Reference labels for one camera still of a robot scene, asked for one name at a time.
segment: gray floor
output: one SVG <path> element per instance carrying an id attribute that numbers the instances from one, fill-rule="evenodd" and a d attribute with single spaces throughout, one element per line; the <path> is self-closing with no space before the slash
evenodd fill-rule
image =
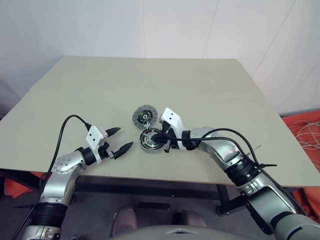
<path id="1" fill-rule="evenodd" d="M 233 186 L 228 186 L 228 192 L 230 197 L 238 196 Z M 217 216 L 215 206 L 218 201 L 94 192 L 77 192 L 76 196 L 76 204 L 69 206 L 66 213 L 61 240 L 70 240 L 74 235 L 85 235 L 89 240 L 107 239 L 117 209 L 125 205 L 137 206 L 139 202 L 169 203 L 171 206 L 171 210 L 138 208 L 136 211 L 140 227 L 170 224 L 174 211 L 190 209 L 198 212 L 210 228 L 236 233 L 253 240 L 274 239 L 273 235 L 265 235 L 256 226 L 247 210 L 229 216 Z M 0 199 L 1 239 L 10 239 L 28 211 L 14 206 L 31 204 L 34 198 L 35 193 L 30 192 L 15 199 L 9 196 Z"/>

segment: orange cloth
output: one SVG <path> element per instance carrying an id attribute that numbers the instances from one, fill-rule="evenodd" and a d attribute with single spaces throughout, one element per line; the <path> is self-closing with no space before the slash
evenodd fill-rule
<path id="1" fill-rule="evenodd" d="M 320 111 L 306 112 L 293 116 L 283 117 L 282 119 L 288 127 L 296 121 L 300 120 L 307 121 L 309 123 L 320 122 Z M 303 121 L 297 122 L 290 128 L 294 136 L 296 136 L 298 131 L 307 124 Z M 320 133 L 320 128 L 317 126 L 311 126 L 310 130 L 315 133 Z M 314 140 L 313 137 L 309 134 L 304 135 L 301 139 L 303 139 L 304 141 Z M 304 151 L 313 162 L 313 164 L 320 166 L 320 149 L 304 149 Z M 304 187 L 294 191 L 292 195 L 302 206 L 308 217 L 320 223 L 320 187 Z"/>
<path id="2" fill-rule="evenodd" d="M 43 172 L 32 171 L 32 174 L 36 175 L 37 177 L 41 177 Z M 4 180 L 4 194 L 7 196 L 12 196 L 16 198 L 21 194 L 31 192 L 32 190 L 26 186 L 23 186 L 9 178 L 5 178 Z"/>

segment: circular disc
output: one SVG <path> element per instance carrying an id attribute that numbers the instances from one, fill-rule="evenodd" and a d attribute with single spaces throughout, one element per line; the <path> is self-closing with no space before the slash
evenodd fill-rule
<path id="1" fill-rule="evenodd" d="M 156 128 L 145 129 L 140 135 L 140 145 L 147 153 L 161 152 L 163 143 L 158 143 L 151 140 L 151 137 L 156 134 L 161 134 L 161 131 Z"/>
<path id="2" fill-rule="evenodd" d="M 149 129 L 158 119 L 157 110 L 151 105 L 142 105 L 134 111 L 132 121 L 139 129 Z"/>

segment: tabletop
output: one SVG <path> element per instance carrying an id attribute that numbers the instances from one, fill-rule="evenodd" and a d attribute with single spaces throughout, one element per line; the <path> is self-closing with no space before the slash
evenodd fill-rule
<path id="1" fill-rule="evenodd" d="M 141 105 L 160 115 L 166 107 L 187 129 L 231 128 L 255 148 L 266 171 L 284 186 L 318 186 L 320 175 L 303 149 L 235 59 L 139 59 L 64 56 L 0 121 L 0 168 L 46 172 L 64 119 L 77 114 L 104 129 L 121 127 L 111 150 L 134 141 L 122 157 L 106 159 L 84 173 L 153 180 L 231 184 L 206 153 L 172 149 L 147 153 L 132 122 Z M 237 140 L 237 136 L 221 133 Z M 87 147 L 87 131 L 71 119 L 59 155 Z"/>

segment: table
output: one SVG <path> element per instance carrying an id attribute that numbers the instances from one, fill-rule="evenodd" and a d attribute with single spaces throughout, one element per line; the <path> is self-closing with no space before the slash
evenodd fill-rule
<path id="1" fill-rule="evenodd" d="M 139 145 L 132 123 L 137 107 L 178 113 L 186 128 L 239 131 L 268 173 L 283 186 L 317 186 L 320 175 L 274 108 L 235 59 L 136 59 L 64 56 L 0 122 L 0 168 L 45 172 L 63 120 L 77 114 L 103 127 L 121 127 L 108 141 L 113 150 L 134 141 L 117 160 L 107 159 L 89 176 L 231 184 L 204 152 L 151 154 Z M 86 147 L 86 129 L 68 122 L 58 155 Z M 225 133 L 245 144 L 232 133 Z"/>

